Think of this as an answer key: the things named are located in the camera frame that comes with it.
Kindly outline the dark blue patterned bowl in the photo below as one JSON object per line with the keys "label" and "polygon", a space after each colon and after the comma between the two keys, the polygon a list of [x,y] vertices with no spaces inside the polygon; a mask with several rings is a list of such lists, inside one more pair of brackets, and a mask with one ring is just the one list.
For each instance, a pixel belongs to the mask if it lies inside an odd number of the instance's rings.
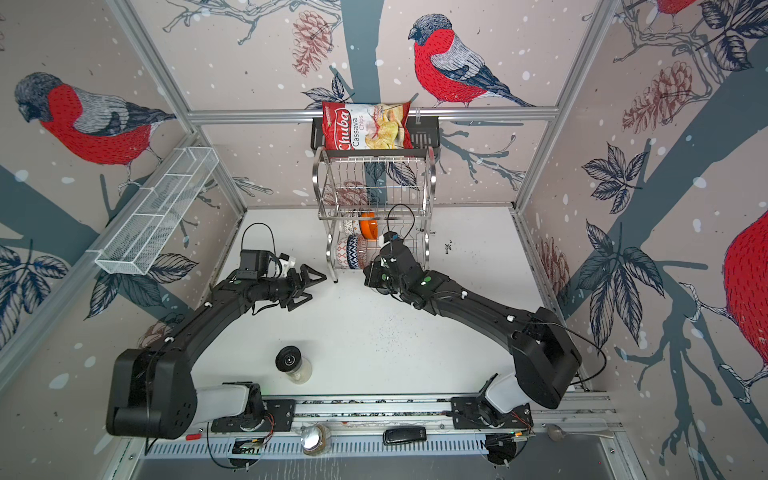
{"label": "dark blue patterned bowl", "polygon": [[349,235],[346,240],[347,265],[353,270],[365,268],[367,259],[367,240],[360,234]]}

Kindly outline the orange plastic bowl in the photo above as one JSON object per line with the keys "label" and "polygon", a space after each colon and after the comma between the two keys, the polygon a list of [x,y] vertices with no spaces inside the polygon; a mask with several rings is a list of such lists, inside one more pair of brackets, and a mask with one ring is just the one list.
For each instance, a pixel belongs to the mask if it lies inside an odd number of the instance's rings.
{"label": "orange plastic bowl", "polygon": [[376,213],[373,211],[362,212],[359,219],[359,229],[362,236],[369,241],[378,239],[378,223]]}

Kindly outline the steel two-tier dish rack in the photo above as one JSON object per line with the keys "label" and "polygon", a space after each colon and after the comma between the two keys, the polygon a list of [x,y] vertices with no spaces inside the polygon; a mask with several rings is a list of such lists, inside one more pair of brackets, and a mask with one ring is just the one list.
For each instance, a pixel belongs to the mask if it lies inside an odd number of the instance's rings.
{"label": "steel two-tier dish rack", "polygon": [[430,261],[436,159],[431,147],[406,150],[336,151],[319,147],[312,166],[318,218],[325,228],[325,260],[333,282],[336,244],[342,234],[361,234],[362,212],[376,213],[378,239],[367,240],[367,263],[384,244],[388,231],[398,233],[415,259]]}

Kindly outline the red patterned bowl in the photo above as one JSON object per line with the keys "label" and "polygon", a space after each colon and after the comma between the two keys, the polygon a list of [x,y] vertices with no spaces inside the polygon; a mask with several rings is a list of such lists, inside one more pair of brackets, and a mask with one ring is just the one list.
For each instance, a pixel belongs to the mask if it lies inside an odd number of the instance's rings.
{"label": "red patterned bowl", "polygon": [[336,267],[339,269],[349,269],[348,262],[348,235],[342,234],[336,244]]}

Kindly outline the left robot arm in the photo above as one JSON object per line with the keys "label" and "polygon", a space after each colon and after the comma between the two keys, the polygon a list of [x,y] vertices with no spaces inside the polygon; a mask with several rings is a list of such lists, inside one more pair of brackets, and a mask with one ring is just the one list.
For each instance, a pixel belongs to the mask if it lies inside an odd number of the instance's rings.
{"label": "left robot arm", "polygon": [[307,288],[326,275],[306,264],[286,268],[288,255],[244,250],[240,265],[170,335],[144,349],[127,349],[114,363],[106,431],[112,436],[176,439],[191,426],[222,417],[262,416],[260,388],[229,382],[198,388],[192,368],[234,321],[261,303],[292,311],[311,300]]}

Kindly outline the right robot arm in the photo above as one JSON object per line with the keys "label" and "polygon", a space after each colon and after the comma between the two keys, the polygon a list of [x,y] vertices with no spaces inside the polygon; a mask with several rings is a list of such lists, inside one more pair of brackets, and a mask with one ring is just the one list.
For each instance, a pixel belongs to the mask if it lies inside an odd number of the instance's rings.
{"label": "right robot arm", "polygon": [[582,357],[554,312],[516,309],[478,295],[449,276],[425,270],[399,235],[388,232],[365,285],[434,316],[455,320],[511,354],[514,371],[493,375],[474,400],[471,417],[492,428],[514,409],[537,404],[554,410],[574,380]]}

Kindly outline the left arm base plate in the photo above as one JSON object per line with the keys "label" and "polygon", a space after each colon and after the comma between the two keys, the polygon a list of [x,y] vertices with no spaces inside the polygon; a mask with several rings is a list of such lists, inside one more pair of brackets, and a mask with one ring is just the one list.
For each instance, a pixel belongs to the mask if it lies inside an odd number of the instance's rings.
{"label": "left arm base plate", "polygon": [[296,401],[290,399],[263,399],[253,410],[215,419],[210,427],[214,433],[269,433],[288,432],[292,428]]}

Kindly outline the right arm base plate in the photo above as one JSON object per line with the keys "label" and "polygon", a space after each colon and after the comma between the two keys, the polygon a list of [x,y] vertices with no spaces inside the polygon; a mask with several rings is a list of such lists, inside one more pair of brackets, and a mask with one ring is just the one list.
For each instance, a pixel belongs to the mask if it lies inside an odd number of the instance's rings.
{"label": "right arm base plate", "polygon": [[502,413],[491,403],[479,397],[452,397],[450,416],[454,428],[467,429],[533,429],[531,410],[528,404]]}

